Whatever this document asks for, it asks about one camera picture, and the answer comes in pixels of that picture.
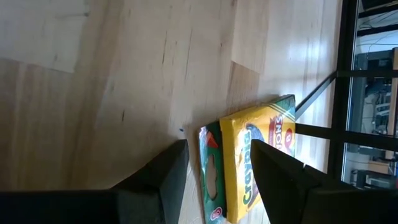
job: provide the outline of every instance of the crayola crayon box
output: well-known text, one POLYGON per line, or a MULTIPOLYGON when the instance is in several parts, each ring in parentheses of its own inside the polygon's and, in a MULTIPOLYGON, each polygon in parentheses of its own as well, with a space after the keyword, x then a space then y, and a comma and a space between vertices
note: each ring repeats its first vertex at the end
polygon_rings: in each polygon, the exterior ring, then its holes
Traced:
POLYGON ((220 125, 227 219, 237 223, 261 201, 250 160, 251 140, 259 139, 291 156, 295 154, 294 95, 224 117, 220 125))

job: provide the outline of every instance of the crayola logo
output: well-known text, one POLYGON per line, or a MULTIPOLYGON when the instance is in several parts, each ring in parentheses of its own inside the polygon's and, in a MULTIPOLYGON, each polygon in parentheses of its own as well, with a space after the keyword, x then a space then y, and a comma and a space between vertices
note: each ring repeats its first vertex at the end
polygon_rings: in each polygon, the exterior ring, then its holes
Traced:
POLYGON ((246 126, 246 134, 244 135, 244 146, 242 153, 244 155, 244 195, 243 204, 250 207, 257 196, 259 195, 259 189, 253 176, 253 168, 250 160, 250 147, 251 140, 258 139, 264 141, 260 130, 255 125, 248 124, 246 126))

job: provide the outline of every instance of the metal frame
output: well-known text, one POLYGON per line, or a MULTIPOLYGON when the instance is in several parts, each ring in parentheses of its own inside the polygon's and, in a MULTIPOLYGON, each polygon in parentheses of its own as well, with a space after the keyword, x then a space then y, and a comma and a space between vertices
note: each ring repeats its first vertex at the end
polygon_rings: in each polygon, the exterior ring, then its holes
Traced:
POLYGON ((382 26, 382 27, 375 27, 375 28, 370 28, 370 29, 359 30, 359 31, 357 31, 357 36, 362 37, 365 35, 378 34, 381 32, 394 31, 397 29, 398 29, 398 24, 382 26))
POLYGON ((393 5, 390 5, 390 6, 380 7, 380 8, 377 8, 377 9, 361 12, 361 13, 358 14, 358 18, 360 19, 360 18, 364 18, 364 17, 375 16, 375 15, 378 15, 378 14, 391 12, 391 11, 394 11, 394 10, 397 10, 397 9, 398 9, 398 4, 393 4, 393 5))
POLYGON ((398 70, 353 70, 359 1, 360 0, 343 0, 342 3, 337 70, 319 84, 316 89, 296 107, 297 120, 321 93, 335 81, 331 127, 323 128, 306 124, 296 124, 296 133, 330 140, 327 172, 334 179, 339 180, 341 180, 343 173, 346 143, 376 147, 394 152, 398 151, 398 139, 393 136, 380 136, 348 131, 348 122, 350 120, 349 106, 351 104, 351 78, 398 78, 398 70))

